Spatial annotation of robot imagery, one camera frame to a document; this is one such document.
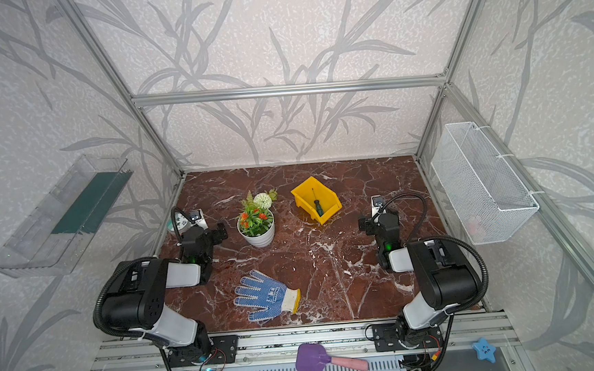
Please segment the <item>clear plastic jar printed lid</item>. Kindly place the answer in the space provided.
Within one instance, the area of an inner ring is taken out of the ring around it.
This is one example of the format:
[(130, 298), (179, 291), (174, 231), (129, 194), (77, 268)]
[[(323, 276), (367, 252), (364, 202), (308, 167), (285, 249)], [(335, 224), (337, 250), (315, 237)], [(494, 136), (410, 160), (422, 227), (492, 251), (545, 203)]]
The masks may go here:
[(183, 234), (189, 229), (189, 227), (191, 227), (191, 221), (183, 214), (175, 214), (175, 216), (170, 218), (167, 223), (167, 230), (172, 234)]

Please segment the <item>blue dotted work glove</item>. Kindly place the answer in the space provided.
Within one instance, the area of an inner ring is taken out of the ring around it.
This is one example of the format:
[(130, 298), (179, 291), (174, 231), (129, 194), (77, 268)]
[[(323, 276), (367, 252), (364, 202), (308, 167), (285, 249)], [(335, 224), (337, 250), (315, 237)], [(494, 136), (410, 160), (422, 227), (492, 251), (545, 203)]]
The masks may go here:
[(290, 289), (258, 270), (251, 270), (235, 288), (234, 305), (254, 308), (248, 320), (261, 323), (280, 316), (283, 312), (296, 314), (300, 307), (301, 291)]

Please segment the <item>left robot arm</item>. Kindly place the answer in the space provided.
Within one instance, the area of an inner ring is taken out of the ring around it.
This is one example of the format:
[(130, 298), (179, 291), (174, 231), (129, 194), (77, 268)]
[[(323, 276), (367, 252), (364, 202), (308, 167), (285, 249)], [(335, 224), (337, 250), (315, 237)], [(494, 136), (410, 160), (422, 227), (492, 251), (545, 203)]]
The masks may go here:
[(205, 324), (171, 309), (165, 299), (168, 289), (208, 283), (214, 247), (227, 238), (224, 223), (195, 226), (180, 237), (179, 259), (123, 261), (97, 298), (94, 325), (110, 336), (151, 341), (170, 368), (234, 363), (238, 336), (210, 338)]

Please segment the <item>yellow plastic bin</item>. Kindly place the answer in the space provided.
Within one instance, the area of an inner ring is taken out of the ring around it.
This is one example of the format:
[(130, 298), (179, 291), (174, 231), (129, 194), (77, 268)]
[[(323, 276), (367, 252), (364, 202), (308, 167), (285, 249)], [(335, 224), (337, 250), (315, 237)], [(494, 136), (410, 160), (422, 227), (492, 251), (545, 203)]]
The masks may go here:
[[(319, 217), (315, 210), (312, 189), (316, 191), (316, 195), (320, 199), (322, 208), (324, 209), (324, 215), (322, 217)], [(309, 177), (296, 188), (292, 189), (292, 195), (294, 196), (296, 205), (320, 225), (327, 223), (343, 207), (337, 194), (315, 177)]]

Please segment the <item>white ribbed flower pot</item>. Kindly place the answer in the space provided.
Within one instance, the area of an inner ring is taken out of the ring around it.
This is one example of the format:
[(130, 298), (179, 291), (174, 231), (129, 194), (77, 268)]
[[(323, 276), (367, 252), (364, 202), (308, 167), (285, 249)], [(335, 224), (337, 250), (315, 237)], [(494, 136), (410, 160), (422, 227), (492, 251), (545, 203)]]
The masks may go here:
[(275, 225), (275, 220), (273, 217), (271, 217), (269, 220), (269, 224), (267, 227), (266, 232), (264, 232), (263, 234), (257, 235), (257, 236), (250, 236), (247, 235), (245, 231), (243, 231), (243, 229), (240, 226), (240, 222), (241, 220), (238, 219), (237, 220), (237, 225), (236, 228), (238, 230), (238, 232), (241, 234), (242, 237), (244, 237), (244, 239), (251, 244), (253, 247), (257, 247), (257, 248), (265, 248), (266, 246), (269, 246), (272, 242), (273, 242), (273, 238), (274, 238), (274, 233), (276, 225)]

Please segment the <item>black green handled screwdriver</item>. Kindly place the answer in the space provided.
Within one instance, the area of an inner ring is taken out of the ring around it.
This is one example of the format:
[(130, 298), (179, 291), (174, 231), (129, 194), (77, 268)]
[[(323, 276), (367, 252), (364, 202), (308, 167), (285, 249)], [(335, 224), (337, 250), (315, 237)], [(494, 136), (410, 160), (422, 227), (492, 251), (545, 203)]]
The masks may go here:
[(324, 209), (323, 209), (320, 199), (318, 198), (316, 191), (314, 189), (312, 189), (312, 194), (314, 197), (315, 210), (318, 213), (318, 216), (322, 217), (324, 215)]

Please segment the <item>purple pink toy shovel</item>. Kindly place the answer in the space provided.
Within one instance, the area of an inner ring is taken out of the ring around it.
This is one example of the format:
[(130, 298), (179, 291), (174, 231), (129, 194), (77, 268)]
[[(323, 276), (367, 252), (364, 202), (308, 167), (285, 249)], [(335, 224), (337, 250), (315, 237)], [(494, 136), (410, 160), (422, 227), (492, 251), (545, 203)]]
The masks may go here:
[(359, 359), (331, 357), (321, 344), (303, 343), (295, 360), (297, 371), (323, 371), (328, 364), (356, 371), (369, 371), (369, 362)]

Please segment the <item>blue star toy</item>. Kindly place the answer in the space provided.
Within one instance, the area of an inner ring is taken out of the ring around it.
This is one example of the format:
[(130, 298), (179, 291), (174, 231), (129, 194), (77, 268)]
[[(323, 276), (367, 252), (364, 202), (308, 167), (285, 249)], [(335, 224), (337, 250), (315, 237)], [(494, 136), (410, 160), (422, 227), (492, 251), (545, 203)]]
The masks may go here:
[(492, 364), (496, 362), (496, 350), (497, 347), (492, 345), (487, 339), (480, 338), (478, 341), (472, 344), (472, 348), (477, 353), (477, 359), (479, 361), (488, 361)]

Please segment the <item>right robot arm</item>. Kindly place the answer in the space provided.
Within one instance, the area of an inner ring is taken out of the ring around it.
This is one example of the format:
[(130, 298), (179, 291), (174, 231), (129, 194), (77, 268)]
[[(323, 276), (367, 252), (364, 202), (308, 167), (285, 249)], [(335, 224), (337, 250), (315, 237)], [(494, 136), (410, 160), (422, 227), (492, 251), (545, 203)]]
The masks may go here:
[(440, 326), (485, 296), (489, 284), (485, 261), (468, 243), (447, 235), (403, 243), (399, 216), (393, 212), (361, 217), (358, 228), (375, 238), (380, 266), (392, 273), (411, 272), (418, 285), (413, 301), (394, 323), (371, 325), (376, 351), (441, 347), (445, 337)]

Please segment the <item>clear plastic wall shelf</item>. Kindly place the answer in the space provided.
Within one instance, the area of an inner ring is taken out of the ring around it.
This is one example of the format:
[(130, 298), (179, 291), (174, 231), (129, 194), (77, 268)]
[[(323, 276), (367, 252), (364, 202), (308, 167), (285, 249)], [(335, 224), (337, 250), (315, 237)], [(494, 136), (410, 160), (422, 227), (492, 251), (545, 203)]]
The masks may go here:
[(0, 273), (72, 273), (132, 174), (124, 157), (79, 157), (1, 247)]

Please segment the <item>green artificial potted plant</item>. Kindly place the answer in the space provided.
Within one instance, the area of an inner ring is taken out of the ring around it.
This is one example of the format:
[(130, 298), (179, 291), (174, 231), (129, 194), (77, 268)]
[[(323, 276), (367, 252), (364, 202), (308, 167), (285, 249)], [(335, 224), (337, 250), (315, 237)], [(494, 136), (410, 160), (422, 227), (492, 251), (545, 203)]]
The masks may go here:
[(241, 201), (243, 210), (238, 219), (239, 232), (245, 237), (255, 238), (271, 230), (274, 222), (271, 207), (277, 197), (278, 192), (274, 189), (257, 195), (248, 192)]

